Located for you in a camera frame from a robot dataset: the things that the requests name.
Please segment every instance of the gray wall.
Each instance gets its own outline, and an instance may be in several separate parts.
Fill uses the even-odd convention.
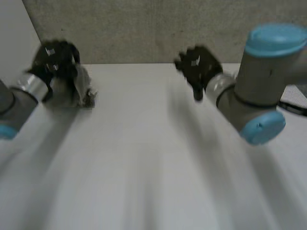
[[[171,62],[208,45],[240,62],[246,36],[265,22],[307,26],[307,0],[23,0],[40,39],[64,37],[83,63]]]

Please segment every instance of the light blue joint cap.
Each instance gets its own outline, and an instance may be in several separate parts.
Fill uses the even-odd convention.
[[[12,127],[0,125],[0,139],[12,140],[18,131]]]
[[[240,136],[251,145],[263,145],[275,138],[285,125],[286,121],[281,112],[268,112],[246,123]]]
[[[258,58],[276,58],[298,52],[306,45],[306,28],[270,23],[260,25],[249,33],[245,52]]]

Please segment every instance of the gray cloth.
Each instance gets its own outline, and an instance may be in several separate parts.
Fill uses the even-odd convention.
[[[45,103],[46,107],[94,107],[97,93],[92,89],[91,78],[82,65],[76,65],[76,69],[78,71],[74,79],[76,91],[73,92],[64,80],[54,78],[50,84],[53,96]]]

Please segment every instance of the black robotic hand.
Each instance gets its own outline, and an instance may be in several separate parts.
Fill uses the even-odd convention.
[[[67,41],[45,41],[39,47],[34,57],[32,67],[27,71],[39,77],[48,86],[49,93],[44,101],[52,97],[51,80],[55,77],[63,80],[75,92],[74,79],[77,76],[75,64],[80,63],[78,49]]]
[[[180,60],[174,61],[176,69],[183,73],[193,88],[194,99],[200,102],[210,79],[223,72],[222,65],[204,46],[188,49],[186,54],[181,52],[179,56]]]

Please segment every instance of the white tabletop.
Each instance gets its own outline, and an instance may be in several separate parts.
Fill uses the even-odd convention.
[[[93,111],[41,106],[0,143],[1,230],[307,229],[307,119],[251,147],[170,64],[87,68]]]

